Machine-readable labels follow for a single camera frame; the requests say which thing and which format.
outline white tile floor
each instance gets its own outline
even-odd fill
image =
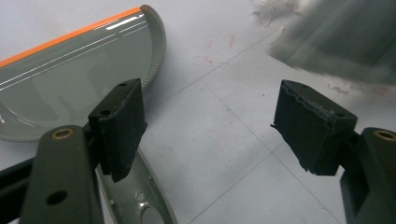
[[[303,82],[355,113],[357,132],[396,131],[396,89],[339,93],[326,77],[269,57],[279,27],[293,17],[264,28],[248,0],[7,0],[0,7],[0,60],[142,4],[160,13],[168,47],[145,92],[141,149],[178,222],[346,223],[342,170],[335,177],[306,173],[270,128],[280,80]],[[33,157],[35,147],[0,142],[0,169]]]

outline tile grout line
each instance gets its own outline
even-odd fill
[[[308,192],[312,195],[312,197],[314,197],[318,203],[320,203],[320,205],[323,206],[324,209],[326,209],[326,211],[338,222],[341,224],[341,221],[338,220],[338,218],[315,196],[314,193],[311,192],[311,190],[309,190],[306,185],[299,179],[297,178],[297,176],[273,153],[273,155],[275,156],[275,158],[294,176],[294,178],[297,179],[298,182],[300,182],[300,184],[306,189],[308,190]]]
[[[245,173],[240,179],[238,179],[235,183],[233,183],[225,192],[223,192],[213,203],[211,203],[204,211],[200,212],[196,217],[194,217],[189,224],[191,224],[195,219],[197,219],[201,214],[203,214],[207,209],[209,209],[213,204],[215,204],[222,196],[224,196],[228,191],[230,191],[235,185],[237,185],[241,180],[243,180],[247,175],[249,175],[254,169],[256,169],[260,164],[262,164],[265,160],[267,160],[272,153],[268,154],[264,159],[259,161],[254,167],[252,167],[247,173]]]
[[[228,107],[217,95],[216,95],[216,93],[215,92],[213,92],[212,91],[212,89],[210,89],[210,87],[206,84],[206,82],[202,79],[201,80],[206,86],[207,86],[207,88],[221,101],[221,103],[224,105],[224,106],[226,106],[227,108],[229,108],[230,109],[230,111],[233,113],[233,115],[239,120],[239,121],[241,121],[241,123],[243,123],[243,125],[245,126],[245,128],[247,128],[261,143],[262,143],[262,145],[263,146],[265,146],[265,148],[268,150],[268,151],[270,151],[271,153],[273,153],[272,151],[271,151],[271,149],[267,146],[267,145],[265,145],[264,144],[264,142],[253,132],[253,131],[251,131],[250,129],[249,129],[249,127],[246,125],[246,123],[244,122],[244,121],[242,121],[232,110],[231,110],[231,108],[230,107]]]
[[[275,152],[276,152],[280,147],[282,147],[285,143],[286,143],[285,140],[283,140],[283,142],[282,142],[276,149],[274,149],[274,151],[272,152],[272,153],[274,154],[274,156],[275,156]]]
[[[254,43],[253,45],[251,45],[250,47],[240,51],[239,53],[235,54],[233,57],[231,57],[229,60],[226,61],[229,62],[231,60],[233,60],[234,58],[238,57],[239,55],[245,53],[247,50],[252,49],[254,46],[260,44],[264,39],[268,38],[269,36],[275,34],[278,31],[274,31],[269,35],[266,35],[264,38],[260,39],[259,41],[257,41],[256,43]],[[208,76],[209,74],[213,73],[214,71],[218,70],[220,67],[222,67],[222,64],[218,65],[217,67],[215,67],[214,69],[210,70],[209,72],[203,74],[202,76],[198,77],[196,80],[194,80],[192,83],[190,83],[189,85],[187,85],[186,87],[180,89],[179,91],[171,94],[169,97],[163,99],[162,101],[160,101],[158,104],[156,104],[155,106],[153,106],[152,108],[148,109],[147,111],[145,111],[145,113],[148,113],[149,111],[155,109],[156,107],[158,107],[159,105],[163,104],[164,102],[168,101],[169,99],[171,99],[172,97],[174,97],[175,95],[177,95],[178,93],[186,90],[188,87],[192,86],[193,84],[195,84],[196,82],[198,82],[199,80],[203,79],[204,77]]]

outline bolt hole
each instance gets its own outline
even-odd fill
[[[374,134],[377,137],[382,138],[386,141],[396,142],[396,134],[394,134],[394,133],[378,130],[378,131],[375,131]]]
[[[67,192],[64,190],[56,191],[47,198],[47,204],[55,205],[64,201],[67,198]]]
[[[160,212],[153,207],[148,207],[143,211],[142,224],[163,224],[163,217]]]
[[[105,116],[109,115],[110,113],[111,113],[111,111],[109,111],[109,110],[104,110],[104,111],[100,112],[101,115],[105,115]]]
[[[140,203],[146,200],[146,195],[143,192],[138,192],[135,197]]]
[[[343,114],[343,113],[335,113],[335,116],[338,117],[338,118],[343,118],[343,117],[345,117],[346,115]]]
[[[68,138],[70,135],[72,135],[74,132],[73,129],[67,128],[67,129],[61,129],[52,134],[52,139],[60,140],[64,138]]]

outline orange trim strip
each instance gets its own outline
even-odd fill
[[[25,57],[27,57],[27,56],[29,56],[29,55],[34,54],[34,53],[37,53],[37,52],[39,52],[40,50],[47,49],[47,48],[49,48],[49,47],[52,47],[52,46],[54,46],[54,45],[56,45],[56,44],[59,44],[59,43],[65,41],[65,40],[68,40],[68,39],[70,39],[70,38],[73,38],[73,37],[75,37],[76,35],[84,34],[84,33],[86,33],[86,32],[89,32],[90,30],[93,30],[93,29],[99,27],[99,26],[103,26],[103,25],[105,25],[105,24],[107,24],[107,23],[109,23],[109,22],[118,20],[118,19],[120,19],[120,18],[122,18],[122,17],[129,16],[129,15],[134,14],[134,13],[139,12],[139,11],[141,11],[140,8],[139,8],[139,7],[135,7],[135,8],[132,8],[132,9],[130,9],[130,10],[121,12],[120,14],[117,14],[117,15],[114,15],[114,16],[109,17],[109,18],[107,18],[107,19],[104,19],[104,20],[102,20],[102,21],[99,21],[99,22],[96,22],[96,23],[94,23],[94,24],[88,25],[88,26],[86,26],[86,27],[84,27],[84,28],[81,28],[81,29],[79,29],[79,30],[76,30],[76,31],[74,31],[74,32],[72,32],[72,33],[69,33],[69,34],[67,34],[67,35],[63,35],[63,36],[60,36],[60,37],[58,37],[58,38],[56,38],[56,39],[50,40],[50,41],[47,42],[47,43],[44,43],[44,44],[39,45],[39,46],[37,46],[37,47],[34,47],[34,48],[32,48],[32,49],[28,49],[28,50],[26,50],[26,51],[24,51],[24,52],[22,52],[22,53],[19,53],[19,54],[17,54],[17,55],[14,55],[14,56],[12,56],[12,57],[10,57],[10,58],[7,58],[7,59],[3,60],[2,62],[0,62],[0,67],[6,66],[7,64],[10,64],[10,63],[14,63],[14,62],[16,62],[17,60],[20,60],[20,59],[22,59],[22,58],[25,58]]]

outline plastic part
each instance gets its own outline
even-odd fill
[[[147,128],[139,79],[117,85],[89,115],[90,135],[95,152],[106,154],[102,167],[108,167],[118,182],[131,170],[135,153]]]
[[[117,223],[148,224],[143,222],[145,211],[154,209],[163,224],[177,224],[175,214],[140,150],[131,172],[117,184],[109,176],[102,175],[100,170],[97,173],[107,206]]]
[[[315,2],[287,25],[270,54],[311,73],[396,85],[396,3]]]
[[[166,37],[152,7],[0,67],[0,139],[34,141],[88,113],[118,83],[157,75]]]
[[[337,152],[353,135],[358,118],[304,84],[282,80],[275,128],[301,166],[315,175],[335,175]]]

